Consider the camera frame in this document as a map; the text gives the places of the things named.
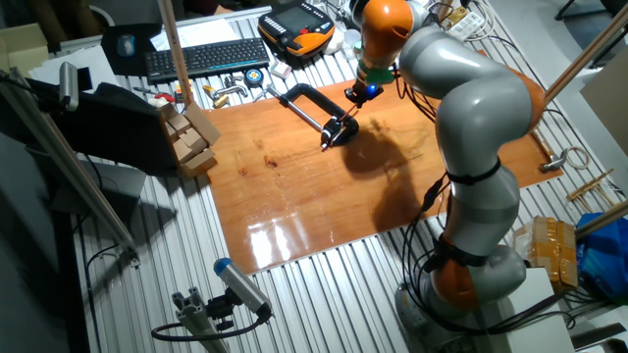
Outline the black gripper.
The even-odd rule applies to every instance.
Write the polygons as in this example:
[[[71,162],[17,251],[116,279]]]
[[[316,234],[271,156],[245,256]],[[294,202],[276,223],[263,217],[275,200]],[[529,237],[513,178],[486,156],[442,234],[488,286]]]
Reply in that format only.
[[[360,109],[364,103],[375,99],[383,92],[384,89],[379,84],[357,81],[356,83],[354,83],[352,88],[347,88],[344,91],[344,94],[346,97],[353,97],[353,106],[357,109]]]

